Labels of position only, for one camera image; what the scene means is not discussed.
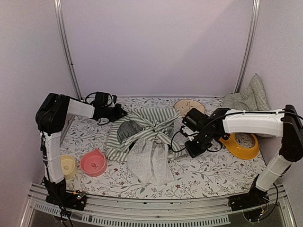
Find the green striped pet tent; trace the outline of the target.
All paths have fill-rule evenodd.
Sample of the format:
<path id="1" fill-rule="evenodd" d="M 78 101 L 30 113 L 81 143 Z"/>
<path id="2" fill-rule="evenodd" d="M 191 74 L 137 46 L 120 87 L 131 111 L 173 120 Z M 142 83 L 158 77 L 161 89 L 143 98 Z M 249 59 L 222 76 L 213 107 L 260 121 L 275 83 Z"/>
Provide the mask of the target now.
<path id="1" fill-rule="evenodd" d="M 185 155 L 185 139 L 174 136 L 182 115 L 175 108 L 136 108 L 113 123 L 106 157 L 125 161 L 142 186 L 173 182 L 169 161 Z"/>

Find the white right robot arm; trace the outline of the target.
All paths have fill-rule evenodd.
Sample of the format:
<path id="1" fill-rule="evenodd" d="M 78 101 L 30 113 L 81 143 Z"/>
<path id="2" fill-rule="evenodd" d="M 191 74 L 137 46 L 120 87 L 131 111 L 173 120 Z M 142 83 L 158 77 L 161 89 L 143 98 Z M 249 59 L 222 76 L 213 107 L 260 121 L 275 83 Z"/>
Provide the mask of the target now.
<path id="1" fill-rule="evenodd" d="M 263 199 L 263 192 L 303 157 L 302 117 L 292 105 L 283 109 L 247 111 L 218 108 L 206 115 L 196 108 L 183 118 L 182 134 L 189 137 L 185 143 L 191 157 L 196 157 L 211 146 L 213 140 L 224 139 L 233 133 L 248 133 L 262 138 L 281 138 L 281 147 L 269 164 L 254 180 L 251 191 L 245 195 L 248 206 Z"/>

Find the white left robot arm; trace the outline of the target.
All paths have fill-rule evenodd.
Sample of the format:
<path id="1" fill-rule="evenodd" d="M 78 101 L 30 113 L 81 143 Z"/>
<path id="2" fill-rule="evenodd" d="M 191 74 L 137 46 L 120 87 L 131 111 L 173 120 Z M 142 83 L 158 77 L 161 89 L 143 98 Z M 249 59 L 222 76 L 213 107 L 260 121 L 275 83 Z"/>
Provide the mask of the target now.
<path id="1" fill-rule="evenodd" d="M 45 165 L 44 183 L 48 193 L 60 205 L 70 202 L 66 192 L 66 181 L 60 161 L 60 139 L 67 115 L 81 116 L 100 121 L 115 122 L 127 111 L 116 102 L 116 96 L 95 92 L 91 103 L 82 102 L 67 95 L 49 93 L 36 113 L 36 123 L 40 132 L 42 159 Z"/>

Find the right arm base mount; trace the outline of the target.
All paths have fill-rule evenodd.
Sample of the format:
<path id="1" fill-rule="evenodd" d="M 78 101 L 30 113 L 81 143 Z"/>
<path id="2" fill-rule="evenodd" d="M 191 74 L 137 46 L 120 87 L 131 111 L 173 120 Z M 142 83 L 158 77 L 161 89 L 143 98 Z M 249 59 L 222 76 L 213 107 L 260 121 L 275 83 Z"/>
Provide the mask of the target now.
<path id="1" fill-rule="evenodd" d="M 228 206 L 232 211 L 244 210 L 261 206 L 268 202 L 267 193 L 244 193 L 239 195 L 230 196 L 228 198 Z"/>

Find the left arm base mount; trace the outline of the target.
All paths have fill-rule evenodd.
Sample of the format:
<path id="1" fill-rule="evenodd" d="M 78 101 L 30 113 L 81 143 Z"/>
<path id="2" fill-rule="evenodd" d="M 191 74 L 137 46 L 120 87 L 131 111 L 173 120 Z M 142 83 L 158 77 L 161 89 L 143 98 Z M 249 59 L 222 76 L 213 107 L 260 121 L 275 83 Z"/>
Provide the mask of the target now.
<path id="1" fill-rule="evenodd" d="M 46 202 L 64 208 L 84 211 L 87 201 L 86 195 L 82 196 L 79 193 L 74 194 L 73 192 L 66 191 L 65 179 L 59 183 L 52 183 L 46 180 L 45 187 L 48 192 L 45 199 Z"/>

